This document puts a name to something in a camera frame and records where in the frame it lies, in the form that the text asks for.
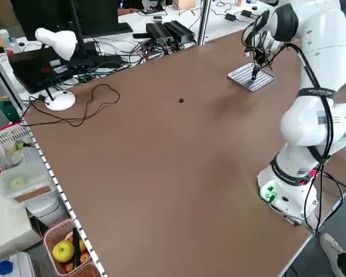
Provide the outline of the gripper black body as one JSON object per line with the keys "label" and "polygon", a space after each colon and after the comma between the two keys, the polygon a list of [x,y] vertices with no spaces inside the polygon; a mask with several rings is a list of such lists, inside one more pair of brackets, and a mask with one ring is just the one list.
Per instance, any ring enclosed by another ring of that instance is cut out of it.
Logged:
{"label": "gripper black body", "polygon": [[268,64],[268,55],[263,47],[256,47],[253,51],[253,62],[256,67],[263,68]]}

